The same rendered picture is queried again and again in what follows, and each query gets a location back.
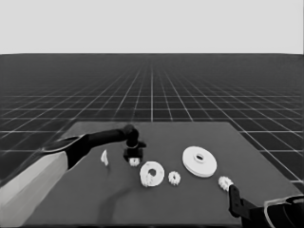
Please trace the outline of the large thick white disc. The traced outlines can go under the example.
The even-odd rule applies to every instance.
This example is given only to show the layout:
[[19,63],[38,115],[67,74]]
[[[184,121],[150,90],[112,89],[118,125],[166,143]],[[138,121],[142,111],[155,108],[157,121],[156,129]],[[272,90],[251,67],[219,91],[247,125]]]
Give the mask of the large thick white disc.
[[200,146],[188,146],[182,152],[182,163],[193,175],[200,178],[210,178],[217,171],[216,158]]

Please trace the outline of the white round carrier with pins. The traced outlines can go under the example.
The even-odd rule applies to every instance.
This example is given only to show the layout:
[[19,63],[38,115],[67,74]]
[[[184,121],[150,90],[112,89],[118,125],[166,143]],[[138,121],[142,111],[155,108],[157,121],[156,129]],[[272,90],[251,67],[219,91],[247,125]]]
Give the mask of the white round carrier with pins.
[[162,183],[164,179],[164,169],[162,165],[156,161],[147,161],[140,170],[140,178],[142,174],[150,173],[153,176],[153,183],[149,187],[155,187]]

